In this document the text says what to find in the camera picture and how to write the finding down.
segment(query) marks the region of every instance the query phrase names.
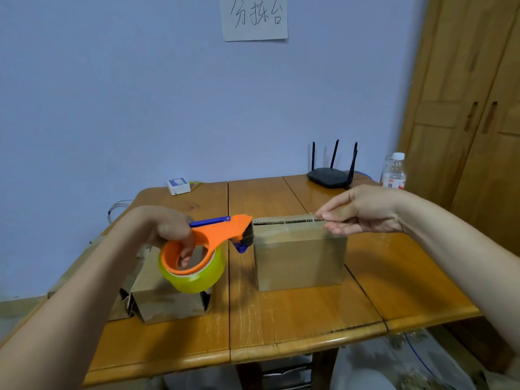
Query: cardboard box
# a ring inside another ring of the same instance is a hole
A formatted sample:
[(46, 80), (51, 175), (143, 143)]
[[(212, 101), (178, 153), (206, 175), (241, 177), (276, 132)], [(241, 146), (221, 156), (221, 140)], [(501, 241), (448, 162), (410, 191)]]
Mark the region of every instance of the cardboard box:
[[(202, 316), (209, 308), (210, 294), (179, 292), (161, 274), (158, 266), (160, 250), (151, 248), (131, 290), (134, 312), (144, 324)], [(191, 265), (196, 263), (194, 252)]]
[(314, 215), (254, 219), (253, 233), (259, 291), (343, 282), (347, 237), (324, 229)]
[[(105, 239), (104, 236), (99, 236), (94, 241), (92, 241), (88, 248), (83, 251), (83, 253), (72, 263), (72, 265), (65, 271), (65, 273), (58, 279), (55, 285), (50, 288), (47, 293), (47, 296), (50, 298), (56, 291), (59, 290), (63, 286), (65, 282), (69, 280), (72, 275), (83, 265), (84, 262), (90, 257), (90, 255), (94, 252), (97, 246)], [(131, 299), (130, 299), (130, 290), (137, 278), (137, 274), (142, 267), (142, 252), (140, 252), (137, 256), (139, 259), (136, 265), (136, 268), (133, 270), (131, 274), (129, 274), (123, 285), (120, 289), (119, 294), (115, 298), (114, 305), (112, 306), (112, 310), (110, 311), (110, 315), (108, 317), (108, 321), (126, 319), (131, 316)]]

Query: white device box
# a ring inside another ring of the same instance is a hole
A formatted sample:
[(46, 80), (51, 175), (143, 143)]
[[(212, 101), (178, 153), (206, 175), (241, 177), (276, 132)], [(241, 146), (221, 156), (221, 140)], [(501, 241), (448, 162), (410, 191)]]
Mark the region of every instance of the white device box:
[(170, 179), (168, 182), (166, 182), (166, 186), (168, 186), (168, 190), (172, 196), (176, 196), (182, 193), (189, 193), (191, 191), (190, 184), (186, 182), (184, 178)]

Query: paper sign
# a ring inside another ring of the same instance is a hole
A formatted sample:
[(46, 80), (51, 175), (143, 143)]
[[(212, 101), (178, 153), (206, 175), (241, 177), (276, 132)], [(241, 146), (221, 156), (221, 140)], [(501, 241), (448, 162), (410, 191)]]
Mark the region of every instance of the paper sign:
[(287, 0), (220, 0), (224, 41), (287, 38)]

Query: bottle label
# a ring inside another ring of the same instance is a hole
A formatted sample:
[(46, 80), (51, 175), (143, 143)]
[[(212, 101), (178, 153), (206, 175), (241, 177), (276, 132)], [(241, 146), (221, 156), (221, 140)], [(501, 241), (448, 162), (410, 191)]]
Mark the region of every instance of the bottle label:
[(393, 179), (387, 176), (383, 176), (383, 181), (381, 182), (381, 186), (389, 187), (392, 189), (404, 189), (405, 188), (406, 179)]

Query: water bottle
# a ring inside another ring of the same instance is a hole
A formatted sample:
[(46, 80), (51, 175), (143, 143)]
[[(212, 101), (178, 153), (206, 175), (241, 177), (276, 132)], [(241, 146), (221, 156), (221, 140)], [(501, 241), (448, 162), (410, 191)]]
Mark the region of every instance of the water bottle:
[(404, 189), (406, 182), (405, 154), (396, 152), (386, 157), (381, 173), (381, 186), (392, 189)]

